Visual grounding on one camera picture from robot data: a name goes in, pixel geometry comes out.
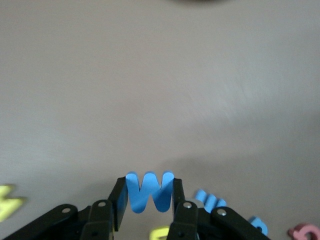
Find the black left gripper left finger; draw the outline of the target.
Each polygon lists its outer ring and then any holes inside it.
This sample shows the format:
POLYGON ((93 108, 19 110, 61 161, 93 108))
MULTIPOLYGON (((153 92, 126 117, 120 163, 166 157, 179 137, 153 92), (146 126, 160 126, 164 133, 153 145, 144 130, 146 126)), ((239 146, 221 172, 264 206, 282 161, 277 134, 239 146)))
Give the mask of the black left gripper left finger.
POLYGON ((71 204, 54 207, 7 236, 6 240, 112 240, 128 203, 126 178, 117 179, 107 199, 83 210, 71 204))

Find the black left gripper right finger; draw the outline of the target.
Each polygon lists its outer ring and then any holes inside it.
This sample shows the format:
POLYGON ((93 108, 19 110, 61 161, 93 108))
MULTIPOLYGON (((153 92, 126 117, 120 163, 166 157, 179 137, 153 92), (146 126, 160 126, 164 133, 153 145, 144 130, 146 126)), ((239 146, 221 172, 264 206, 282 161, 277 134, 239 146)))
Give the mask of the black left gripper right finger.
POLYGON ((208 213, 186 200, 183 182, 173 180, 173 222, 168 240, 268 240, 257 227, 227 206, 208 213))

